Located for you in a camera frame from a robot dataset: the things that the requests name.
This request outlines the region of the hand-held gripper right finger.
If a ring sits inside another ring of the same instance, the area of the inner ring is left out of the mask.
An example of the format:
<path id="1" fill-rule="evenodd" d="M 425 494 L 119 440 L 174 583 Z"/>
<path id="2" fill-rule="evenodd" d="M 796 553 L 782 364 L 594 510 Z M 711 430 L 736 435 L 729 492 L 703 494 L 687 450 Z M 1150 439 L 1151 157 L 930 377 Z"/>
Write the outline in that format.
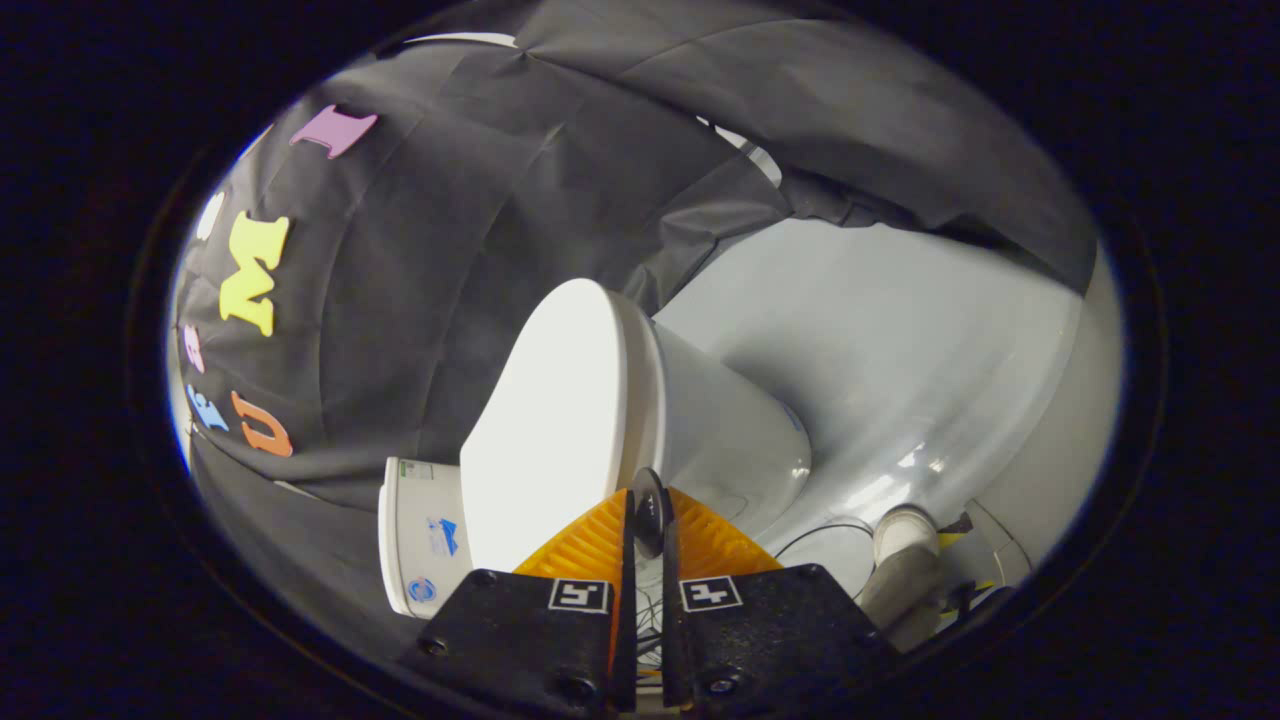
<path id="1" fill-rule="evenodd" d="M 845 705 L 899 652 L 818 564 L 768 553 L 723 518 L 660 491 L 666 706 L 684 716 L 788 716 Z"/>

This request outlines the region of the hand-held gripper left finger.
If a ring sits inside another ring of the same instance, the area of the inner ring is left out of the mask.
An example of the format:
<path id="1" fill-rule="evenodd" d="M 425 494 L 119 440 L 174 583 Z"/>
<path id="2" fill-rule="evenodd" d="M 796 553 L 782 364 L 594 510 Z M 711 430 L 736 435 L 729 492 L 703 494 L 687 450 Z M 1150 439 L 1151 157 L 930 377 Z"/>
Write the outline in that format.
<path id="1" fill-rule="evenodd" d="M 617 716 L 637 703 L 635 500 L 622 489 L 532 556 L 471 571 L 399 664 L 518 716 Z"/>

